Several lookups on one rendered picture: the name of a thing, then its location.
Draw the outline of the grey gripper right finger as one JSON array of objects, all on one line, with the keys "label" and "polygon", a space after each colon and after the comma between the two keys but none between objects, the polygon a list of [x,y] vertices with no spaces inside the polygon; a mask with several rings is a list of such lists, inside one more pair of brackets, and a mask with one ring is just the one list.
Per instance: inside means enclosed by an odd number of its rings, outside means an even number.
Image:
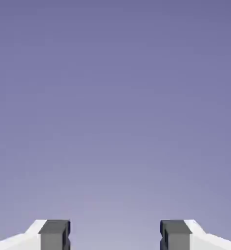
[{"label": "grey gripper right finger", "polygon": [[231,250],[231,241],[207,233],[194,219],[161,220],[160,250]]}]

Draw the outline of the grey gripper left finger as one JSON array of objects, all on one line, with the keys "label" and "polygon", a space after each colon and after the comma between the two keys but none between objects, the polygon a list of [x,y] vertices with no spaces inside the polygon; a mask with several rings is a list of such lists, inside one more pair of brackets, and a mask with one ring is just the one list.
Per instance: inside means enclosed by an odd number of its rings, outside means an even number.
[{"label": "grey gripper left finger", "polygon": [[0,241],[0,250],[71,250],[70,220],[37,219],[26,232]]}]

